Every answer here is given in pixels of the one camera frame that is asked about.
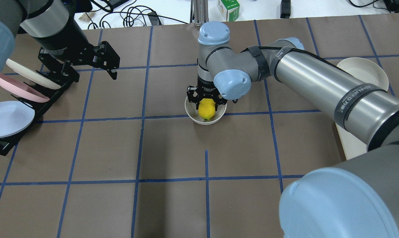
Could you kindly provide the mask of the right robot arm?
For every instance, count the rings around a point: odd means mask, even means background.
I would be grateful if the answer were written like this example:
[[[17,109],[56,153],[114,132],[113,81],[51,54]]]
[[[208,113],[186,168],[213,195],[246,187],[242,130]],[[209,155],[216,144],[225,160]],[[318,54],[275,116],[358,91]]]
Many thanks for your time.
[[[198,85],[191,102],[225,104],[273,76],[367,145],[367,152],[291,183],[278,206],[285,238],[399,238],[399,98],[279,39],[236,54],[222,22],[199,30]]]

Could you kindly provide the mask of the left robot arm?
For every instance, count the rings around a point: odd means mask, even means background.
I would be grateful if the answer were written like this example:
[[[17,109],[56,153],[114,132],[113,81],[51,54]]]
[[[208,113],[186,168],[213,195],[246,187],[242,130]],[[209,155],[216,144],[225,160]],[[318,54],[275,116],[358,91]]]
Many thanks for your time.
[[[67,76],[72,66],[88,65],[117,79],[120,56],[108,42],[90,44],[60,0],[0,0],[0,73],[14,51],[20,28],[46,51],[42,63],[50,71]]]

